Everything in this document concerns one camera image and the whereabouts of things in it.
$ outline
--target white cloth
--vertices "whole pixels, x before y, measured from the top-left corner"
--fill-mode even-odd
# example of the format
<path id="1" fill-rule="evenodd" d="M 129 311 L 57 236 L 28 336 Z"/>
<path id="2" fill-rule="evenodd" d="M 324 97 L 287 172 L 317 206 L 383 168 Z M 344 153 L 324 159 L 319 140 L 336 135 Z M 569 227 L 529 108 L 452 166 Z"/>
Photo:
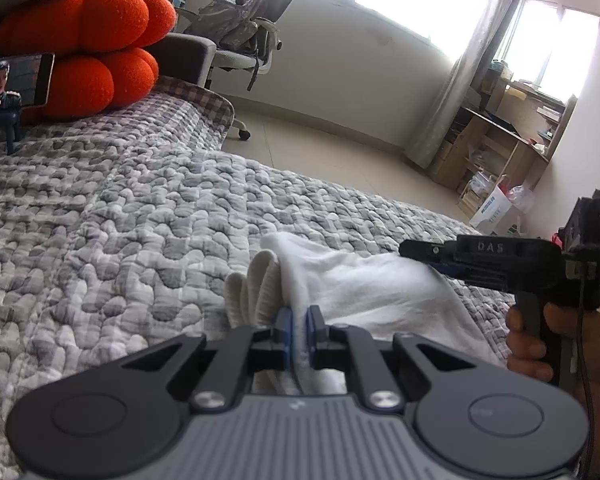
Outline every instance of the white cloth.
<path id="1" fill-rule="evenodd" d="M 346 391 L 342 373 L 309 366 L 304 318 L 312 304 L 327 324 L 359 326 L 383 340 L 412 332 L 502 364 L 446 279 L 427 265 L 397 254 L 363 258 L 288 233 L 266 235 L 260 246 L 247 276 L 234 272 L 227 278 L 224 298 L 232 328 L 271 324 L 283 305 L 291 307 L 295 373 L 268 374 L 277 393 Z M 269 390 L 265 380 L 257 378 L 254 390 Z"/>

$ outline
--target hand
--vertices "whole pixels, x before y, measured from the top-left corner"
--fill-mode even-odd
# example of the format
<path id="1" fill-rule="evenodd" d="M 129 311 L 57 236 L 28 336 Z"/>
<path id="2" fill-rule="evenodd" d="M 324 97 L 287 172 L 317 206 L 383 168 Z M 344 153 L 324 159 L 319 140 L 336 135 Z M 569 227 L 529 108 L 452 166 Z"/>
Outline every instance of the hand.
<path id="1" fill-rule="evenodd" d="M 560 335 L 576 338 L 578 311 L 549 303 L 544 307 L 544 318 L 549 329 Z M 509 370 L 548 382 L 554 376 L 554 370 L 540 361 L 546 354 L 545 344 L 524 332 L 522 313 L 513 307 L 507 314 L 507 326 L 510 329 L 507 345 L 511 355 L 507 360 Z M 591 463 L 593 478 L 600 475 L 600 313 L 585 312 L 582 319 L 583 355 L 587 365 L 591 395 L 594 407 L 594 453 Z M 578 375 L 573 396 L 586 409 L 584 388 Z"/>

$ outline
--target quilted blanket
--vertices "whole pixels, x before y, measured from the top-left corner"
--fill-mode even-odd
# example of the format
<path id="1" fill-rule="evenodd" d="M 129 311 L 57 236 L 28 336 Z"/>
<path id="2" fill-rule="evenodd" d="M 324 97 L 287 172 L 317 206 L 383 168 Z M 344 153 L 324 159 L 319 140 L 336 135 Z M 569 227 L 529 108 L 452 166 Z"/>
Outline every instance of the quilted blanket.
<path id="1" fill-rule="evenodd" d="M 164 79 L 144 101 L 0 144 L 0 478 L 18 475 L 4 423 L 49 381 L 175 335 L 228 330 L 223 282 L 263 234 L 359 254 L 471 228 L 217 149 L 233 119 L 211 92 Z M 510 298 L 451 281 L 504 358 Z"/>

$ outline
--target cable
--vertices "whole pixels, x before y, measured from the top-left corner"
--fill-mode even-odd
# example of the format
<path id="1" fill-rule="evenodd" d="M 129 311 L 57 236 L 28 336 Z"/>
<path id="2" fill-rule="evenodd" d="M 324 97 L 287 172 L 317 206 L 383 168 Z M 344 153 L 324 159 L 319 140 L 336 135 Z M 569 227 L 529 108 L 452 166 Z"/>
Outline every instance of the cable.
<path id="1" fill-rule="evenodd" d="M 578 353 L 578 371 L 580 380 L 584 388 L 584 399 L 587 406 L 587 415 L 589 417 L 589 437 L 584 451 L 584 457 L 580 462 L 580 478 L 586 480 L 589 477 L 591 468 L 591 459 L 593 457 L 593 441 L 595 439 L 595 416 L 593 413 L 593 398 L 591 397 L 591 384 L 589 384 L 589 373 L 584 359 L 584 345 L 582 343 L 582 324 L 584 320 L 584 288 L 586 283 L 585 273 L 582 273 L 580 279 L 580 302 L 578 304 L 578 326 L 576 328 L 576 352 Z"/>

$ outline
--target tile floor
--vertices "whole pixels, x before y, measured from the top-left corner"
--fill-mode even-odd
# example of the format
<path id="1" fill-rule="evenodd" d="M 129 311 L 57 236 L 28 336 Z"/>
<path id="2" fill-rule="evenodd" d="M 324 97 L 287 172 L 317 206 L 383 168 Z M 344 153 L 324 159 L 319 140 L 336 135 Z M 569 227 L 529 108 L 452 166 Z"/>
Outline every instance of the tile floor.
<path id="1" fill-rule="evenodd" d="M 468 222 L 456 205 L 456 193 L 404 164 L 398 153 L 381 152 L 343 137 L 248 111 L 238 110 L 237 116 L 247 123 L 251 139 L 239 140 L 238 131 L 232 128 L 222 146 L 226 152 Z"/>

